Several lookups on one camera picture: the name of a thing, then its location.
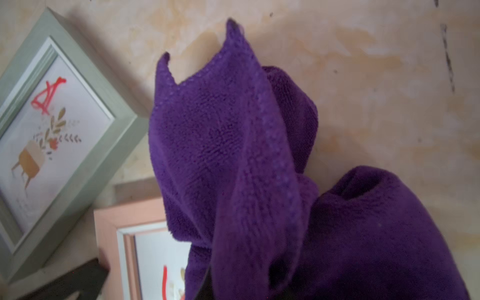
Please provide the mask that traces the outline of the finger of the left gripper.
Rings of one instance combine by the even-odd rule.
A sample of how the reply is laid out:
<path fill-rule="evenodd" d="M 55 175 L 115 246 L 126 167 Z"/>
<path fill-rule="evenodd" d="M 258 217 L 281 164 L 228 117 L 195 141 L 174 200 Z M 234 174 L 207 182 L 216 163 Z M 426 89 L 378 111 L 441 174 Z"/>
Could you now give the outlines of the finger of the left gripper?
<path fill-rule="evenodd" d="M 78 300 L 96 300 L 109 272 L 99 259 L 92 259 L 19 299 L 66 300 L 78 292 Z"/>

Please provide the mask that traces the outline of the pink picture frame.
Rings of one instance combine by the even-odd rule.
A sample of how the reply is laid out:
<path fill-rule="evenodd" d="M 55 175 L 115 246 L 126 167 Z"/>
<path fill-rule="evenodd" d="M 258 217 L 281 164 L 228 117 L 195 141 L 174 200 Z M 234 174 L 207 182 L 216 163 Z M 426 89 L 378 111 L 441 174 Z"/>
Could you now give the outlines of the pink picture frame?
<path fill-rule="evenodd" d="M 190 244 L 171 235 L 162 198 L 94 211 L 105 300 L 183 300 Z"/>

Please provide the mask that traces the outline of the purple microfiber cloth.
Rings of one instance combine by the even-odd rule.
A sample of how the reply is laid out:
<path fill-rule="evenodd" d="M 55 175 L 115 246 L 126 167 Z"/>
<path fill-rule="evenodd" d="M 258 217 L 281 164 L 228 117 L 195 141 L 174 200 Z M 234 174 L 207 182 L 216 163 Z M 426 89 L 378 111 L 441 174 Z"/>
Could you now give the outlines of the purple microfiber cloth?
<path fill-rule="evenodd" d="M 176 83 L 157 64 L 149 121 L 167 225 L 191 243 L 188 300 L 467 300 L 448 245 L 395 174 L 348 171 L 320 194 L 304 174 L 315 104 L 258 62 L 229 19 L 221 50 Z"/>

